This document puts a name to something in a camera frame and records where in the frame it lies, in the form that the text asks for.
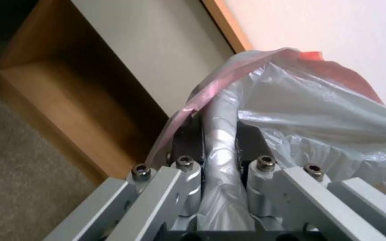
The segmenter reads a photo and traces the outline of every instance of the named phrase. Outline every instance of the plastic-wrapped tube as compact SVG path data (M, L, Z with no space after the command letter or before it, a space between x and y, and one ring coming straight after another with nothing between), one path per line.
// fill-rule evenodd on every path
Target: plastic-wrapped tube
M147 163L159 161L156 153L208 102L203 121L211 185L199 209L199 228L251 227L245 191L234 188L237 119L260 128L281 168L314 163L332 181L360 177L386 193L386 107L360 75L323 61L319 53L282 49L233 56L168 121Z
M198 212L199 230L254 230L235 150L241 85L235 82L203 110L205 190Z

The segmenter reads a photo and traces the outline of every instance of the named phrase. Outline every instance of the metal frame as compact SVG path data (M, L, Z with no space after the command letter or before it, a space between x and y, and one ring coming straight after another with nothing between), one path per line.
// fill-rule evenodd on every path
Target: metal frame
M135 186L124 180L108 178L44 241L96 241L123 218L137 196Z
M162 225L172 227L186 201L185 173L161 167L107 241L153 240Z
M386 236L386 195L356 177L331 183L328 190Z

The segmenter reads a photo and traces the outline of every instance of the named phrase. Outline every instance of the wooden panel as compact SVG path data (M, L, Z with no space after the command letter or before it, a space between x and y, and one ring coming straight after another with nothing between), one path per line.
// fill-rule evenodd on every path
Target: wooden panel
M101 184L107 175L99 171L82 152L64 137L60 130L55 128L51 121L46 119L38 109L22 96L4 78L0 78L0 98L9 104L17 114L25 119L28 124L38 130L40 135L46 138L61 154L78 167L92 182Z
M98 37L70 0L40 0L0 57L0 70L81 49Z
M82 75L79 62L26 64L2 70L0 77L72 148L81 150L90 165L108 176L124 178L137 161L144 160L147 142L99 81L90 79L95 75Z
M202 0L235 53L252 50L253 46L224 0Z

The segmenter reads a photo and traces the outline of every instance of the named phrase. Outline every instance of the wooden cabinet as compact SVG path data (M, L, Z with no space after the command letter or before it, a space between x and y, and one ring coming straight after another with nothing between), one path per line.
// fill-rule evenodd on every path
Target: wooden cabinet
M233 52L199 1L74 3L38 1L0 56L0 98L95 182L124 178Z

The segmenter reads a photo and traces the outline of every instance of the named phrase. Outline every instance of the metal mechanism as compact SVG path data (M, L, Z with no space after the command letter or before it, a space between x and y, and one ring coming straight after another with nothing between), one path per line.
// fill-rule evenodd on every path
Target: metal mechanism
M274 171L281 168L276 164L273 157L261 155L250 163L248 167L248 180L246 185L248 197L248 209L256 217L274 216L278 217L275 209L268 198L261 191L262 186L272 189L271 185Z
M262 192L282 214L283 226L303 230L308 224L331 240L386 240L386 237L299 167L274 173L279 188Z
M137 196L135 186L108 178L44 240L99 240L123 218Z
M359 178L332 183L316 164L281 169L247 125L238 128L238 161L256 231L196 230L206 177L202 146L187 150L202 138L200 123L189 122L194 128L176 134L170 167L140 164L127 181L107 179L45 240L386 240L384 194Z
M324 172L319 166L312 163L308 163L303 167L303 170L305 170L307 174L309 174L313 179L319 182L323 181Z
M132 183L138 193L141 193L156 174L156 170L145 164L134 166L127 174L126 181Z
M153 240L162 225L171 227L187 199L184 172L161 167L107 241Z
M386 195L358 177L331 183L328 190L386 236Z
M188 196L184 207L179 214L183 217L189 217L197 213L201 200L201 168L199 163L195 162L190 156L181 156L171 168L180 169L185 173L187 185L185 189L188 191Z

